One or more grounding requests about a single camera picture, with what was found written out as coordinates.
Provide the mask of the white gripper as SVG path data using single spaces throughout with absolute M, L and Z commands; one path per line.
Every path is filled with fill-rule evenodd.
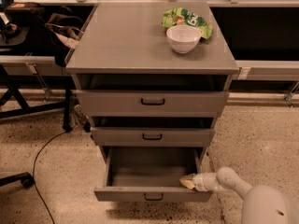
M 181 177 L 179 182 L 187 189 L 198 191 L 215 191 L 221 186 L 215 173 L 189 174 Z

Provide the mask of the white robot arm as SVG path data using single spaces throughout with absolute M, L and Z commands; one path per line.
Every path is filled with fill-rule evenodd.
M 201 192 L 234 191 L 243 200 L 241 224 L 299 224 L 299 208 L 287 196 L 269 186 L 252 186 L 229 167 L 185 175 L 179 182 Z

